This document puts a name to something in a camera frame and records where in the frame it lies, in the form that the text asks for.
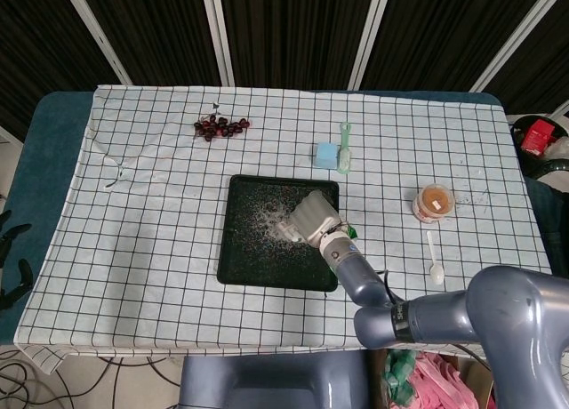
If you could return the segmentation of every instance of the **black tray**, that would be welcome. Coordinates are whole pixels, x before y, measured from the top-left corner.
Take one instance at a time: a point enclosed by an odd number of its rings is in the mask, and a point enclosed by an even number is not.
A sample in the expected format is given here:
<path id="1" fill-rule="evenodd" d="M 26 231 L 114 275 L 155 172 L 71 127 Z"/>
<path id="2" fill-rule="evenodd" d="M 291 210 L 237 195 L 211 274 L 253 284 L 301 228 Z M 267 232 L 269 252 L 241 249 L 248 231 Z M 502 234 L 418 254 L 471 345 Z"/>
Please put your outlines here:
<path id="1" fill-rule="evenodd" d="M 338 210 L 340 191 L 336 182 L 233 176 L 229 183 L 218 280 L 226 285 L 322 292 L 336 289 L 338 279 L 317 249 L 286 240 L 273 227 L 315 189 L 321 190 Z"/>

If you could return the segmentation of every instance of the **plastic container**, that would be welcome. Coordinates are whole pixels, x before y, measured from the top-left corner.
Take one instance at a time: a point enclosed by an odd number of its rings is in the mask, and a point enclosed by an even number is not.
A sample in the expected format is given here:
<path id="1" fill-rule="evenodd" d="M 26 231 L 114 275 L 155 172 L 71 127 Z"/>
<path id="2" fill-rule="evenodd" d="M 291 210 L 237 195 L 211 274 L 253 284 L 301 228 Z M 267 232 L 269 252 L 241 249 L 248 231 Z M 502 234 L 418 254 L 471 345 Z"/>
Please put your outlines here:
<path id="1" fill-rule="evenodd" d="M 432 223 L 442 220 L 454 208 L 454 196 L 444 185 L 430 184 L 419 191 L 413 200 L 413 213 L 419 221 Z"/>

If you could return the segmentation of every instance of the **red object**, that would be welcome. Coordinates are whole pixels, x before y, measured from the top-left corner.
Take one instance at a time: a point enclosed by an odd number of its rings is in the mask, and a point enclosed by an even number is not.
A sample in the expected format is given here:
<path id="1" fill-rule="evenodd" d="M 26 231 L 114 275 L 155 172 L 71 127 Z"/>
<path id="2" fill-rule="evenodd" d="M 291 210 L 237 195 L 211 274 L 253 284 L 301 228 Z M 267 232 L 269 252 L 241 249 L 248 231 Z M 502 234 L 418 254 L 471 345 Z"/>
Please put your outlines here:
<path id="1" fill-rule="evenodd" d="M 525 134 L 522 150 L 541 156 L 549 144 L 551 134 L 555 130 L 553 125 L 544 120 L 536 120 Z"/>

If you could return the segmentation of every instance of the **black clamp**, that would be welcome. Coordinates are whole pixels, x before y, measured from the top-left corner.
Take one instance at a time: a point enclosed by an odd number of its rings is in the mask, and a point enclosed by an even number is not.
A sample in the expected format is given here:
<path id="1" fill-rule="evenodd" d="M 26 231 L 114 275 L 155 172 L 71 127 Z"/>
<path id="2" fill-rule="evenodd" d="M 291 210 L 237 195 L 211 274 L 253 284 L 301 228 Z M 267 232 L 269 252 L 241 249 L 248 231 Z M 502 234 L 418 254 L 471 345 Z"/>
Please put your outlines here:
<path id="1" fill-rule="evenodd" d="M 0 214 L 0 230 L 2 226 L 8 221 L 12 211 L 6 211 Z M 14 303 L 29 292 L 34 285 L 34 276 L 32 268 L 26 260 L 18 261 L 18 269 L 20 270 L 20 284 L 8 293 L 2 288 L 2 273 L 4 270 L 4 263 L 8 258 L 8 252 L 12 248 L 13 240 L 22 233 L 31 229 L 31 224 L 22 224 L 12 227 L 0 237 L 0 310 L 11 308 Z"/>

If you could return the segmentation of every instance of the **blue sponge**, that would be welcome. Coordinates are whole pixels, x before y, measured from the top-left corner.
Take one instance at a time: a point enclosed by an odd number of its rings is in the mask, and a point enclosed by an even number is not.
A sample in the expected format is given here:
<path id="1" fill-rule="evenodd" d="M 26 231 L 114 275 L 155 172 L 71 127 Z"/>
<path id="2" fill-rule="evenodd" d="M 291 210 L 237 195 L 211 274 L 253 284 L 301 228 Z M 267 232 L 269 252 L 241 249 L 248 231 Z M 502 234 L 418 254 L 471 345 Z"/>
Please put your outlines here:
<path id="1" fill-rule="evenodd" d="M 322 169 L 338 168 L 338 146 L 328 142 L 320 142 L 317 146 L 316 167 Z"/>

